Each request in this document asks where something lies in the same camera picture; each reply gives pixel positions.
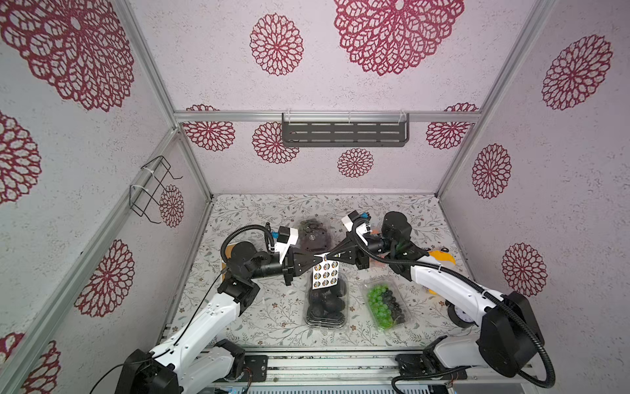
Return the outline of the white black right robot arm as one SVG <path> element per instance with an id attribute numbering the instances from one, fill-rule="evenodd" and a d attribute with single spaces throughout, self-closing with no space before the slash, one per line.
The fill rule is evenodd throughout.
<path id="1" fill-rule="evenodd" d="M 371 232 L 368 213 L 353 211 L 342 222 L 346 238 L 319 256 L 323 263 L 353 264 L 359 269 L 373 260 L 383 263 L 408 281 L 435 292 L 459 310 L 457 318 L 466 317 L 479 327 L 477 336 L 442 338 L 429 347 L 442 368 L 431 374 L 433 378 L 487 366 L 507 378 L 519 376 L 538 387 L 554 386 L 556 371 L 525 295 L 489 289 L 446 267 L 413 243 L 412 227 L 403 213 L 387 213 L 378 234 Z"/>

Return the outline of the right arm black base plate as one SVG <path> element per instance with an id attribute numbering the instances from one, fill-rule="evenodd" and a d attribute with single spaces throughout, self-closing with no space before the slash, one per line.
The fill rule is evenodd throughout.
<path id="1" fill-rule="evenodd" d="M 469 366 L 446 367 L 435 357 L 425 353 L 398 354 L 399 380 L 455 379 Z"/>

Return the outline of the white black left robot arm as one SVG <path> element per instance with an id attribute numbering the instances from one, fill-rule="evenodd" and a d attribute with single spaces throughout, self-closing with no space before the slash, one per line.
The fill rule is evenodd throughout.
<path id="1" fill-rule="evenodd" d="M 244 349 L 228 340 L 211 341 L 252 305 L 260 291 L 256 279 L 282 276 L 292 282 L 324 259 L 282 243 L 272 252 L 248 241 L 235 244 L 208 304 L 180 333 L 150 351 L 134 351 L 121 366 L 115 391 L 199 393 L 221 379 L 236 381 L 244 373 Z"/>

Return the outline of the sticker label sheet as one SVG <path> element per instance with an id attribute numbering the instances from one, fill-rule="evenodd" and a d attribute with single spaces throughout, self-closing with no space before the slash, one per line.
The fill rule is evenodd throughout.
<path id="1" fill-rule="evenodd" d="M 329 259 L 326 254 L 316 254 L 316 257 L 321 261 L 313 267 L 312 289 L 320 290 L 338 285 L 340 282 L 340 263 Z"/>

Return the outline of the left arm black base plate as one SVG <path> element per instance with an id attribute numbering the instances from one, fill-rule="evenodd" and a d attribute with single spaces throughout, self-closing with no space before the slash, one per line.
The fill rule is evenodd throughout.
<path id="1" fill-rule="evenodd" d="M 267 380 L 269 358 L 266 355 L 244 355 L 234 359 L 228 375 L 221 379 L 228 383 L 261 383 Z"/>

